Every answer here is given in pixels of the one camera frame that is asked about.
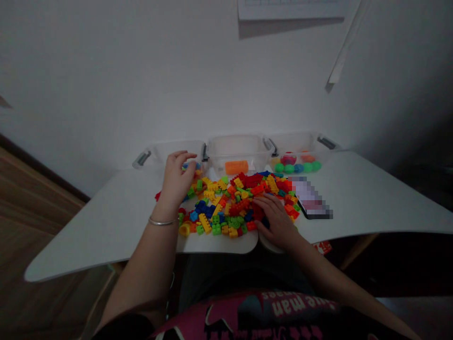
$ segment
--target blue ball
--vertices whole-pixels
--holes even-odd
[[[294,173],[301,173],[303,172],[303,165],[302,164],[295,164],[294,165]]]

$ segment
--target plastic storage box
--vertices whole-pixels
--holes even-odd
[[[236,175],[227,172],[228,166],[230,169],[243,169],[244,161],[248,168],[247,173],[244,173],[252,175],[264,171],[274,150],[272,143],[262,133],[215,136],[208,139],[206,156],[219,177]]]
[[[276,134],[269,136],[269,139],[276,149],[275,157],[270,161],[273,170],[275,170],[274,166],[277,159],[284,162],[285,159],[292,158],[293,162],[297,164],[318,161],[321,165],[324,165],[332,152],[341,150],[337,143],[313,131]]]
[[[190,159],[189,161],[195,160],[201,163],[204,146],[205,143],[202,140],[185,140],[151,144],[135,159],[132,166],[135,169],[141,169],[143,166],[147,165],[163,164],[167,161],[168,155],[178,150],[187,150],[190,153],[196,153],[197,158]]]

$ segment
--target bangle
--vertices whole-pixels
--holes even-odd
[[[178,221],[179,221],[179,217],[178,217],[176,220],[172,220],[172,221],[170,221],[170,222],[156,222],[156,221],[153,221],[153,220],[151,219],[151,216],[150,216],[149,219],[148,219],[148,222],[149,222],[150,224],[154,224],[154,225],[169,225],[169,224],[173,224],[173,223],[178,222]]]

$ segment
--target left hand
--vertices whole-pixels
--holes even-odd
[[[190,162],[186,171],[182,170],[182,166],[188,159],[195,157],[197,157],[197,154],[188,153],[187,150],[176,151],[168,156],[165,166],[164,184],[158,203],[162,201],[162,203],[171,207],[179,207],[192,184],[196,162]]]

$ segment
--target table leg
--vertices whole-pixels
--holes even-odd
[[[359,240],[344,258],[340,269],[344,271],[378,236],[378,233],[360,236]]]
[[[126,267],[126,264],[127,264],[127,261],[123,261],[123,262],[110,263],[109,266],[119,276],[119,275],[121,275],[124,268]]]
[[[93,337],[94,331],[98,327],[99,322],[101,321],[102,313],[104,312],[105,305],[110,297],[110,294],[118,280],[119,274],[116,271],[113,271],[107,281],[104,284],[104,287],[98,294],[96,301],[91,307],[90,313],[86,319],[85,329],[78,340],[89,340]]]

